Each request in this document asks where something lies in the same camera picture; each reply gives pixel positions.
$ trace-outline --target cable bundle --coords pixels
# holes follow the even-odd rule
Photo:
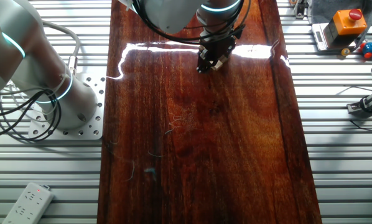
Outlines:
[[[36,93],[33,97],[31,97],[29,100],[27,100],[25,103],[21,104],[17,108],[14,108],[9,111],[4,111],[2,107],[2,95],[13,95],[16,93],[22,93],[23,91],[15,91],[10,93],[0,93],[0,117],[2,116],[4,122],[8,125],[8,128],[5,128],[2,125],[2,122],[0,120],[0,127],[2,128],[2,131],[0,132],[0,136],[3,134],[8,134],[10,137],[17,139],[17,140],[24,140],[29,142],[38,142],[43,141],[47,139],[49,136],[53,134],[53,132],[57,129],[58,124],[60,123],[60,120],[62,118],[62,108],[60,106],[59,101],[57,101],[55,93],[52,90],[41,90],[38,93]],[[47,95],[50,99],[50,102],[53,107],[53,119],[50,124],[50,126],[40,135],[34,138],[27,138],[23,135],[21,135],[19,132],[15,130],[15,127],[22,121],[24,116],[27,116],[27,112],[30,111],[31,106],[42,96]],[[19,119],[14,123],[10,124],[9,121],[6,118],[6,115],[14,113],[16,111],[23,111],[20,115]]]

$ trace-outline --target metal slot rail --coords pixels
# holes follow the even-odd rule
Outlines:
[[[277,0],[300,106],[317,195],[325,224],[372,224],[372,131],[356,129],[346,104],[371,92],[372,62],[317,52],[305,18],[296,21],[288,0]],[[78,72],[106,73],[111,1],[31,1],[44,20],[76,32],[82,42]],[[67,60],[71,37],[46,28]],[[368,39],[372,41],[372,28]],[[13,108],[10,97],[4,106]],[[15,120],[19,114],[10,118]],[[372,117],[357,122],[372,128]],[[28,133],[29,120],[19,131]],[[99,141],[21,144],[0,137],[0,223],[29,182],[51,186],[55,198],[40,223],[96,223],[100,176]]]

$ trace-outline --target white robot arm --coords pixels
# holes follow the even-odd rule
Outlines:
[[[135,10],[132,0],[119,1]],[[135,11],[143,12],[144,22],[147,18],[152,26],[168,34],[181,31],[197,12],[198,21],[204,26],[199,39],[202,45],[198,58],[199,72],[219,69],[234,49],[236,37],[241,35],[241,32],[236,34],[233,24],[244,0],[135,1]],[[9,80],[21,90],[54,90],[63,114],[58,128],[77,128],[94,115],[97,99],[93,90],[75,77],[75,65],[70,67],[72,69],[65,65],[50,45],[42,20],[28,0],[0,0],[0,90]],[[37,91],[27,91],[26,94],[31,97]],[[47,96],[37,103],[44,111],[52,109]]]
[[[20,90],[53,90],[62,106],[60,129],[82,126],[96,111],[94,91],[77,80],[53,49],[38,12],[27,0],[0,0],[0,90],[10,79]],[[32,97],[38,91],[25,93]],[[52,110],[45,95],[38,104],[43,111]]]

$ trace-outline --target electrical outlet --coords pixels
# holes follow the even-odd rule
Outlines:
[[[37,224],[52,199],[48,186],[29,183],[2,224]]]

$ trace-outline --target wooden board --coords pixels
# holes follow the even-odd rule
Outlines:
[[[196,46],[113,0],[99,224],[321,223],[275,0],[246,24],[199,74]]]

